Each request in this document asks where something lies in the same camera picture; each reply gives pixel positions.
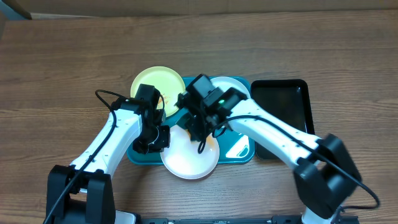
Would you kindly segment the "green yellow sponge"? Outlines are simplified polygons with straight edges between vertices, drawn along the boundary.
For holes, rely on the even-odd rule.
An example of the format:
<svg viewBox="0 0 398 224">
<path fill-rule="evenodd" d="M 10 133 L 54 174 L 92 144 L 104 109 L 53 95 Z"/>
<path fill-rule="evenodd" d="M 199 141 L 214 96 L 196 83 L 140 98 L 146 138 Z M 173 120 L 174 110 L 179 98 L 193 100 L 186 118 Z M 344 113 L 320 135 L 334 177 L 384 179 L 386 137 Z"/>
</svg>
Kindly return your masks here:
<svg viewBox="0 0 398 224">
<path fill-rule="evenodd" d="M 205 144 L 206 146 L 207 146 L 207 145 L 212 146 L 212 145 L 214 145 L 214 144 L 216 143 L 216 140 L 212 137 L 211 134 L 209 134 L 209 135 L 207 136 L 207 138 L 206 138 L 203 142 L 200 142 L 199 140 L 194 139 L 193 136 L 190 134 L 190 132 L 189 132 L 188 130 L 186 130 L 186 132 L 187 132 L 187 134 L 188 134 L 188 138 L 189 138 L 190 142 L 191 142 L 196 148 L 200 148 L 200 147 L 202 147 L 204 144 Z"/>
</svg>

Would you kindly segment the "white plate with sauce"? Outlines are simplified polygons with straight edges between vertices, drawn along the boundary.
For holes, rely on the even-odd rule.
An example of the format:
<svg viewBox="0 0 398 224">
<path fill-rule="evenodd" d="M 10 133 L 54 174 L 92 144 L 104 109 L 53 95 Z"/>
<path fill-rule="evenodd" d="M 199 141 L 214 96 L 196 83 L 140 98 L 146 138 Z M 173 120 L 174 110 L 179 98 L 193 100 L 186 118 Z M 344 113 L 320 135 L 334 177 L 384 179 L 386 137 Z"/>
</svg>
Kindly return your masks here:
<svg viewBox="0 0 398 224">
<path fill-rule="evenodd" d="M 230 88 L 235 88 L 244 93 L 248 98 L 251 97 L 249 83 L 242 77 L 213 77 L 210 78 L 210 80 L 213 86 L 219 87 L 223 91 L 227 91 Z"/>
</svg>

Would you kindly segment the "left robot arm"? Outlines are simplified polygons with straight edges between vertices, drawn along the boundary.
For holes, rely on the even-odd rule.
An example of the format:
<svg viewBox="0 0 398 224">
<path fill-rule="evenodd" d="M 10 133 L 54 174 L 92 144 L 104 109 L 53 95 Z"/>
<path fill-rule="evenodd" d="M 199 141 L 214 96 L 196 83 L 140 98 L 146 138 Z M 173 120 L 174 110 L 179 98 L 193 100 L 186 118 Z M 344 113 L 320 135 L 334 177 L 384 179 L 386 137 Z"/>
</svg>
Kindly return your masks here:
<svg viewBox="0 0 398 224">
<path fill-rule="evenodd" d="M 47 179 L 45 223 L 139 223 L 135 213 L 117 210 L 112 178 L 129 146 L 147 154 L 170 144 L 162 125 L 163 96 L 119 96 L 109 118 L 88 148 L 69 166 L 55 165 Z"/>
</svg>

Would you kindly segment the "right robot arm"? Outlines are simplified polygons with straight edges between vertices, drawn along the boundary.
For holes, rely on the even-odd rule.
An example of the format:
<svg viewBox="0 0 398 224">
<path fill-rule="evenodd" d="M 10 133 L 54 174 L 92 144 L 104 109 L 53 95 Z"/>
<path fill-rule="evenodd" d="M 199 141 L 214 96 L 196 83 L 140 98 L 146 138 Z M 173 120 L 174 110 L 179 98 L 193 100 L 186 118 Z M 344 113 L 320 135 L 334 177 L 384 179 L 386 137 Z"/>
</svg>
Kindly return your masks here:
<svg viewBox="0 0 398 224">
<path fill-rule="evenodd" d="M 322 139 L 299 131 L 264 111 L 235 88 L 208 93 L 186 91 L 176 104 L 190 112 L 187 125 L 195 140 L 203 141 L 225 126 L 269 150 L 293 172 L 297 193 L 306 206 L 302 223 L 336 223 L 343 203 L 361 181 L 358 168 L 342 140 Z"/>
</svg>

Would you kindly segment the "yellow-green plate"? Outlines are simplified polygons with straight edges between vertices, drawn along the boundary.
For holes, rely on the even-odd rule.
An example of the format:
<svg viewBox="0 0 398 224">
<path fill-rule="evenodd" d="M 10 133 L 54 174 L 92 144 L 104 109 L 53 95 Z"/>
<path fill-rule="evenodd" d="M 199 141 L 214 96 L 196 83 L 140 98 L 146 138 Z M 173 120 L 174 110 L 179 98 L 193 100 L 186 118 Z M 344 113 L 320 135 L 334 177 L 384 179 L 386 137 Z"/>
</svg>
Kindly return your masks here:
<svg viewBox="0 0 398 224">
<path fill-rule="evenodd" d="M 143 70 L 137 75 L 131 85 L 132 98 L 135 97 L 140 84 L 152 85 L 160 91 L 165 100 L 167 118 L 178 111 L 178 107 L 175 104 L 178 100 L 178 95 L 185 92 L 185 83 L 175 70 L 162 66 L 154 66 Z"/>
</svg>

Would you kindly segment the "white plate front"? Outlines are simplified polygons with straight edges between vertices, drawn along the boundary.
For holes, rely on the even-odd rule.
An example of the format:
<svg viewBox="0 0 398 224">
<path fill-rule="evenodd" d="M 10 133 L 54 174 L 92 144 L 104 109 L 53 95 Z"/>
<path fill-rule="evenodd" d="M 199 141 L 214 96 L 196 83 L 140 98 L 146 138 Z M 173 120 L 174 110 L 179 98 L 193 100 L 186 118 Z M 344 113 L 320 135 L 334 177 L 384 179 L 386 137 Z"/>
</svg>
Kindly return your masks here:
<svg viewBox="0 0 398 224">
<path fill-rule="evenodd" d="M 186 130 L 175 125 L 170 129 L 170 146 L 160 156 L 164 166 L 173 175 L 188 180 L 201 179 L 216 167 L 220 147 L 216 140 L 212 146 L 205 145 L 203 152 L 199 154 L 198 148 L 190 142 Z"/>
</svg>

